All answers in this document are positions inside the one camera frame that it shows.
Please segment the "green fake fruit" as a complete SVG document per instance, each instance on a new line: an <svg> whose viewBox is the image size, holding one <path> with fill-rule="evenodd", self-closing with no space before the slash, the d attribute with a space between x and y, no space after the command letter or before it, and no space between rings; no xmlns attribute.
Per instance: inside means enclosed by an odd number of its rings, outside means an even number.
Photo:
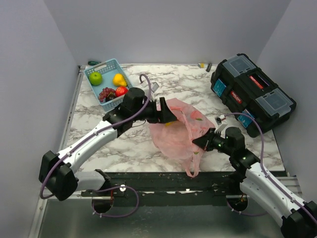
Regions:
<svg viewBox="0 0 317 238"><path fill-rule="evenodd" d="M89 75L89 82L93 86L98 86L103 82L103 77L99 72L93 72Z"/></svg>

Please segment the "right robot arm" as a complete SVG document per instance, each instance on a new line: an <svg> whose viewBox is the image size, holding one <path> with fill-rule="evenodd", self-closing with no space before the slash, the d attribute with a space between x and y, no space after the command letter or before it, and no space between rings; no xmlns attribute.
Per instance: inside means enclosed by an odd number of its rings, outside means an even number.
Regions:
<svg viewBox="0 0 317 238"><path fill-rule="evenodd" d="M228 181L233 194L244 194L255 200L280 226L285 238L317 236L317 205L306 202L283 185L260 159L245 147L245 137L237 127L229 127L222 137L214 128L193 140L205 151L216 149L229 156L232 167L241 177Z"/></svg>

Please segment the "purple fake grape bunch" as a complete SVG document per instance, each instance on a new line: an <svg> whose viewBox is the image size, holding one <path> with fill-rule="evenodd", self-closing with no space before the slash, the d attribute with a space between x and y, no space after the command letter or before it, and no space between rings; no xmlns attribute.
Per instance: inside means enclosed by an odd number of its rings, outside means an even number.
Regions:
<svg viewBox="0 0 317 238"><path fill-rule="evenodd" d="M107 96L109 93L115 93L115 90L112 89L112 88L108 88L108 87L104 88L104 89L101 91L101 93L99 94L99 96L98 96L99 102L100 102L100 103L105 103L105 102L106 102L106 101L105 101L105 98L106 98L106 96Z"/></svg>

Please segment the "red fake apple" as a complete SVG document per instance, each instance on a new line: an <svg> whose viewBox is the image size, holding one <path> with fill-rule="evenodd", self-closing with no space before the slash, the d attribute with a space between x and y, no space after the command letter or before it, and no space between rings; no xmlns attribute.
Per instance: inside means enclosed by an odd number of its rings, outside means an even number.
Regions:
<svg viewBox="0 0 317 238"><path fill-rule="evenodd" d="M120 97L122 95L125 95L127 92L128 92L127 87L119 86L119 87L117 87L117 89L115 91L115 95L116 95L116 97Z"/></svg>

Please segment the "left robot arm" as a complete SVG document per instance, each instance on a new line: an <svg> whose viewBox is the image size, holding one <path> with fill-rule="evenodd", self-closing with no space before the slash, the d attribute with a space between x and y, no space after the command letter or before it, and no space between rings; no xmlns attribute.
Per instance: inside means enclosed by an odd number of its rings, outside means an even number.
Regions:
<svg viewBox="0 0 317 238"><path fill-rule="evenodd" d="M157 108L156 101L151 101L142 89L130 88L122 102L107 112L88 134L64 150L48 151L43 155L39 172L42 188L64 201L78 189L79 179L75 174L81 165L101 147L129 130L133 122L145 120L165 124L176 121L165 98L161 97L159 103Z"/></svg>

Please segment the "pink plastic bag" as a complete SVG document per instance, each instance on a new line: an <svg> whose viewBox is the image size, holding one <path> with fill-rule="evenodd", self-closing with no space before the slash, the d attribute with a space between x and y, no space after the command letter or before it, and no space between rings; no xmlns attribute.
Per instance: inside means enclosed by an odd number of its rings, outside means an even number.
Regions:
<svg viewBox="0 0 317 238"><path fill-rule="evenodd" d="M207 133L214 124L195 107L176 98L166 101L169 109L177 117L170 126L149 124L153 144L168 158L179 162L187 176L194 178L199 174L200 160L204 150L192 140Z"/></svg>

